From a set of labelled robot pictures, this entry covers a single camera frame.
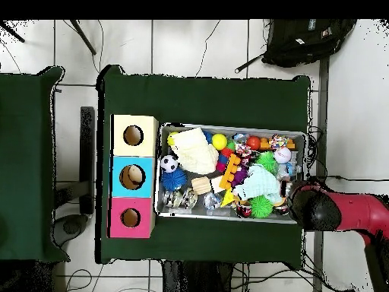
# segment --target white ball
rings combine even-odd
[[[274,152],[274,159],[279,164],[287,163],[292,158],[292,152],[287,147],[282,147]]]
[[[163,157],[161,160],[161,168],[165,170],[167,173],[172,173],[177,169],[179,166],[179,163],[176,160],[176,157],[168,154],[167,156]]]

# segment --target orange ball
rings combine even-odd
[[[252,150],[258,150],[261,146],[261,140],[259,139],[259,137],[255,137],[252,135],[251,137],[248,137],[246,145],[248,145]]]

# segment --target green table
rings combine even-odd
[[[51,234],[51,99],[62,74],[0,74],[0,260],[68,261]]]
[[[148,240],[106,237],[111,114],[154,116],[159,122],[306,132],[310,80],[176,78],[101,72],[97,146],[96,261],[169,259],[284,262],[301,267],[302,230],[294,224],[157,217]]]

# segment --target purple toy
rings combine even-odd
[[[246,167],[238,167],[238,171],[234,173],[234,180],[231,182],[231,187],[240,184],[247,177],[248,169]]]

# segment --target pink cube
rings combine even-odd
[[[112,197],[108,210],[108,237],[147,239],[154,223],[152,198]]]

